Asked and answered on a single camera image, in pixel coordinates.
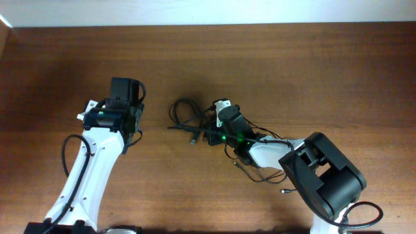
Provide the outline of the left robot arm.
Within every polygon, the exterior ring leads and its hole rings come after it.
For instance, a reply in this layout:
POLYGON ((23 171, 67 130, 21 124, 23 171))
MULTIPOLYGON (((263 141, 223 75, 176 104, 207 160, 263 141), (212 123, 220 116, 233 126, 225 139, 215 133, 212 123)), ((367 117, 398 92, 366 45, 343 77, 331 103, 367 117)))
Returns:
POLYGON ((81 145, 71 169, 65 168, 66 183, 43 222, 29 222, 26 233, 97 233, 101 200, 117 158, 127 152, 141 134, 139 121, 146 97, 144 83, 131 78, 114 77, 110 95, 101 101, 89 101, 77 115, 83 123, 80 135, 73 139, 81 145))

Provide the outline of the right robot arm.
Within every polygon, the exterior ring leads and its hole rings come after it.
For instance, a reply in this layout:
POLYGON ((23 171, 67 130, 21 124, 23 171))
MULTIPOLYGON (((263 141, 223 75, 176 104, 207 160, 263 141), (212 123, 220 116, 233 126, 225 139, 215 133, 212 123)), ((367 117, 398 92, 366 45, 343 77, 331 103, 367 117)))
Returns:
POLYGON ((345 233, 348 229, 368 227, 367 223, 348 221, 352 209, 361 205, 359 197, 367 182, 325 134, 280 138, 252 124, 239 106, 227 99, 215 101, 201 115, 208 144, 232 148, 238 166, 283 172, 314 214, 311 233, 345 233))

